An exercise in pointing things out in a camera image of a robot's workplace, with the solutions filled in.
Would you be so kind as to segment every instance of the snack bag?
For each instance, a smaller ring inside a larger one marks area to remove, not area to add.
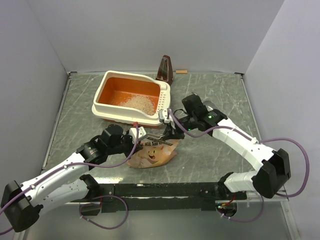
[[[129,167],[137,169],[146,169],[158,167],[170,161],[177,152],[174,151],[179,140],[167,140],[172,146],[162,144],[157,141],[142,141],[140,143],[143,149],[136,152],[126,162]]]

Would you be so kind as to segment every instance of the white wall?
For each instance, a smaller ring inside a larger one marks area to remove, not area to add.
[[[310,158],[305,191],[290,199],[302,239],[319,239],[320,216],[320,1],[285,0],[244,75],[264,139],[286,136],[299,141]],[[301,186],[302,154],[289,144],[292,177],[287,191]]]
[[[67,71],[244,73],[284,0],[27,0]]]
[[[67,74],[25,0],[1,0],[0,23],[2,197],[6,183],[40,173]],[[0,216],[0,232],[9,226]]]

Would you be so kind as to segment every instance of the red wire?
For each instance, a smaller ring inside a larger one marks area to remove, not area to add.
[[[234,194],[233,197],[232,197],[232,199],[231,199],[231,201],[229,201],[229,202],[227,202],[227,203],[224,203],[224,204],[222,204],[222,205],[223,205],[223,206],[227,206],[227,205],[231,204],[235,199],[236,199],[236,195]]]

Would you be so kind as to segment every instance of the gray marble tabletop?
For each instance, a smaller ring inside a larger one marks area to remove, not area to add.
[[[83,143],[101,134],[111,122],[93,115],[91,107],[103,74],[73,74],[54,135],[47,169],[61,163]],[[220,111],[251,136],[258,137],[242,78],[238,74],[180,74],[171,85],[171,108],[182,108],[181,100],[192,92],[210,99]],[[130,126],[120,124],[125,130]],[[146,128],[162,133],[164,128]],[[217,182],[228,172],[242,173],[252,167],[221,141],[205,135],[186,136],[176,148],[177,155],[164,166],[136,169],[126,164],[116,168],[94,168],[90,174],[98,183],[199,183]],[[104,165],[119,163],[124,154],[109,156]]]

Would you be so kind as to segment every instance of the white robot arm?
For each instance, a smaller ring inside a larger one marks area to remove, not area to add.
[[[208,133],[229,145],[254,169],[244,173],[229,172],[223,176],[218,182],[221,196],[256,191],[266,198],[272,198],[291,177],[286,151],[275,151],[259,143],[222,112],[202,103],[195,94],[184,98],[182,103],[186,111],[183,118],[176,119],[169,109],[159,112],[159,118],[166,124],[162,135],[146,133],[143,127],[137,126],[124,134],[119,125],[112,124],[56,167],[22,184],[16,181],[7,184],[1,207],[6,206],[4,213],[13,229],[21,232],[32,226],[40,215],[65,203],[97,197],[98,183],[91,175],[84,173],[104,163],[109,155],[124,153],[129,158],[142,149],[137,143],[145,138],[170,145],[167,140],[183,139],[185,134],[192,135],[188,132],[192,129],[199,129],[203,132],[201,135]],[[76,181],[65,184],[79,176]],[[19,194],[21,196],[8,205]]]

